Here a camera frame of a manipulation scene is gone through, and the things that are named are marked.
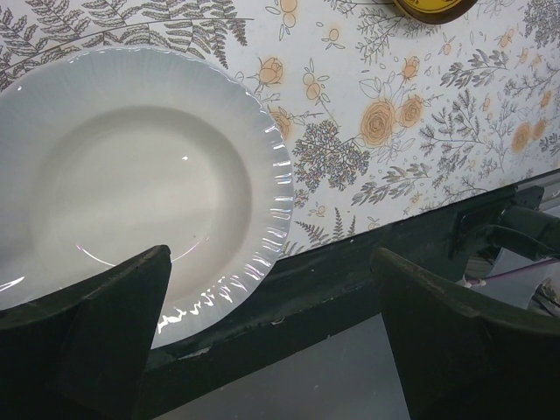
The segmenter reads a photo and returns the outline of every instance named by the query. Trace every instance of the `white ceramic bowl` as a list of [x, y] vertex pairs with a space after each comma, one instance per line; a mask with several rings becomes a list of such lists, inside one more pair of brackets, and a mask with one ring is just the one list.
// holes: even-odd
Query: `white ceramic bowl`
[[230, 313], [284, 245], [293, 185], [280, 132], [205, 61], [83, 52], [0, 94], [0, 127], [0, 309], [164, 243], [159, 347]]

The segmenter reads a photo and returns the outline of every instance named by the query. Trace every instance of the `round container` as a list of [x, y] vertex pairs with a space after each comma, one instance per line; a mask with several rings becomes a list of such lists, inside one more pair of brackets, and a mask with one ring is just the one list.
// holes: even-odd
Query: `round container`
[[467, 13], [476, 0], [395, 0], [395, 4], [411, 18], [441, 25]]

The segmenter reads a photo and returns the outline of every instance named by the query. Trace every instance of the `yellow can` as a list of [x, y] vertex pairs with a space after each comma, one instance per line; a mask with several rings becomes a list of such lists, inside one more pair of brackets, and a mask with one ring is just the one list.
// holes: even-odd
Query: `yellow can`
[[441, 25], [465, 14], [476, 0], [395, 0], [395, 4], [420, 22]]

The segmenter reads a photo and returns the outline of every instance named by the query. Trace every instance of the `yellow lid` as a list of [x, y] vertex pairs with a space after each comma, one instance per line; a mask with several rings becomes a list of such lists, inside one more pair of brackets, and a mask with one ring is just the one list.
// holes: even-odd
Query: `yellow lid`
[[461, 3], [461, 0], [404, 0], [406, 5], [422, 13], [441, 13]]

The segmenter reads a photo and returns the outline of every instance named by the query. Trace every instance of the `tablecloth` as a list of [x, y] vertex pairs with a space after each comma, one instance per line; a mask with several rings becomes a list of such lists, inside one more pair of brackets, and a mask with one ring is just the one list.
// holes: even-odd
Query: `tablecloth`
[[290, 150], [292, 256], [560, 167], [559, 22], [554, 0], [435, 26], [389, 0], [2, 0], [0, 88], [97, 46], [212, 61]]

